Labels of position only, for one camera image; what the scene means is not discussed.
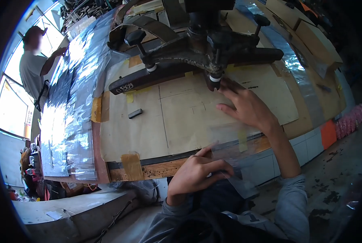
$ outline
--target cap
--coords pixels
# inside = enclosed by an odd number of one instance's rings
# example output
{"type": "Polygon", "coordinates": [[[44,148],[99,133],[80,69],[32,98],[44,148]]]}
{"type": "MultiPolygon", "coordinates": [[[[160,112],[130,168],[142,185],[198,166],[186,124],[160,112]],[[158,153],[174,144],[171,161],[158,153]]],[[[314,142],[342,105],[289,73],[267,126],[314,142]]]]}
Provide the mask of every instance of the cap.
{"type": "Polygon", "coordinates": [[[22,38],[23,43],[24,43],[24,44],[27,44],[28,41],[29,41],[29,39],[30,39],[30,37],[31,37],[32,35],[41,34],[42,36],[44,36],[47,29],[48,29],[48,28],[45,28],[44,30],[42,30],[42,29],[41,29],[40,27],[38,27],[38,26],[32,26],[30,29],[27,30],[26,34],[25,34],[24,37],[22,38]]]}

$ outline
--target orange panel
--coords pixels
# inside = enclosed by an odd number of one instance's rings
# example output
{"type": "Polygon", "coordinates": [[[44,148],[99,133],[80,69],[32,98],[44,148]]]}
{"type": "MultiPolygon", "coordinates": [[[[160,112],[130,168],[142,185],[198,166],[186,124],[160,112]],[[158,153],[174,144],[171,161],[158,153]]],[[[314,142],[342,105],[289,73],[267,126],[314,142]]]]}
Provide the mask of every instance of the orange panel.
{"type": "Polygon", "coordinates": [[[321,128],[321,142],[324,146],[324,150],[329,148],[336,141],[335,124],[332,120],[329,120],[324,124],[323,128],[321,128]]]}

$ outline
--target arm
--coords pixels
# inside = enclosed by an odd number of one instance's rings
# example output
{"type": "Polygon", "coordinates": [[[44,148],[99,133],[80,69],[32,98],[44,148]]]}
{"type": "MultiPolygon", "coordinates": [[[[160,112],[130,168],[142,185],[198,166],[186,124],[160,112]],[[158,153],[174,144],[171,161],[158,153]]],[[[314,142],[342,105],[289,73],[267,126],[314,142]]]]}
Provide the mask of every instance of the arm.
{"type": "Polygon", "coordinates": [[[256,127],[269,139],[281,171],[282,189],[275,210],[275,224],[295,242],[309,241],[309,222],[306,216],[308,199],[305,177],[297,156],[278,120],[269,108],[250,90],[231,80],[222,80],[220,93],[229,98],[236,109],[226,104],[217,108],[241,122],[256,127]]]}
{"type": "Polygon", "coordinates": [[[164,242],[172,230],[187,216],[190,206],[186,202],[186,195],[191,192],[206,189],[216,181],[233,175],[232,166],[220,159],[212,161],[208,158],[211,147],[205,147],[195,155],[190,156],[179,168],[169,183],[167,198],[162,205],[162,213],[155,216],[149,229],[140,240],[140,243],[164,242]],[[217,173],[207,178],[211,172],[225,170],[226,173],[217,173]]]}
{"type": "Polygon", "coordinates": [[[233,118],[259,129],[269,139],[278,161],[283,178],[293,178],[301,174],[297,156],[286,137],[278,119],[265,103],[251,90],[228,79],[222,79],[220,93],[229,98],[236,109],[226,104],[216,107],[233,118]]]}
{"type": "Polygon", "coordinates": [[[56,57],[62,56],[66,50],[67,50],[66,47],[62,47],[53,52],[52,55],[46,60],[45,64],[42,66],[40,76],[48,74],[48,72],[51,70],[53,66],[56,57]]]}

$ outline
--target gray sleeve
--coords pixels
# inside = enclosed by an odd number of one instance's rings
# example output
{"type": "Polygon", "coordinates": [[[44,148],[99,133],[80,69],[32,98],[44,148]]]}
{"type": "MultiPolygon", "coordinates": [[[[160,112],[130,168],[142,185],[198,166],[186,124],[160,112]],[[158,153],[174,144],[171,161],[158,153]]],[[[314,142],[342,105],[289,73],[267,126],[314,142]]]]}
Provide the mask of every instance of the gray sleeve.
{"type": "Polygon", "coordinates": [[[187,202],[172,207],[164,200],[162,204],[162,213],[158,213],[154,217],[151,225],[139,243],[164,242],[172,230],[183,220],[184,216],[188,214],[189,205],[187,202]]]}
{"type": "Polygon", "coordinates": [[[309,242],[309,222],[306,215],[308,197],[305,192],[305,176],[283,179],[278,195],[274,223],[288,239],[297,243],[309,242]]]}

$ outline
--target white spacer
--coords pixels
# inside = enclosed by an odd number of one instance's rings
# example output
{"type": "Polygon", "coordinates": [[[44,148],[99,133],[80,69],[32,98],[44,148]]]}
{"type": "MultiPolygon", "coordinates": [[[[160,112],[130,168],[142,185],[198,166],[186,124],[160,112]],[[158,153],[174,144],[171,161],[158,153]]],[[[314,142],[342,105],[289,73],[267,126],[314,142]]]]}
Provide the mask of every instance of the white spacer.
{"type": "Polygon", "coordinates": [[[154,66],[152,68],[146,68],[146,69],[147,69],[147,71],[152,72],[157,69],[157,65],[154,64],[154,66]]]}
{"type": "Polygon", "coordinates": [[[209,75],[209,79],[212,81],[212,82],[219,82],[221,80],[221,77],[216,79],[214,77],[212,77],[211,75],[209,75]]]}

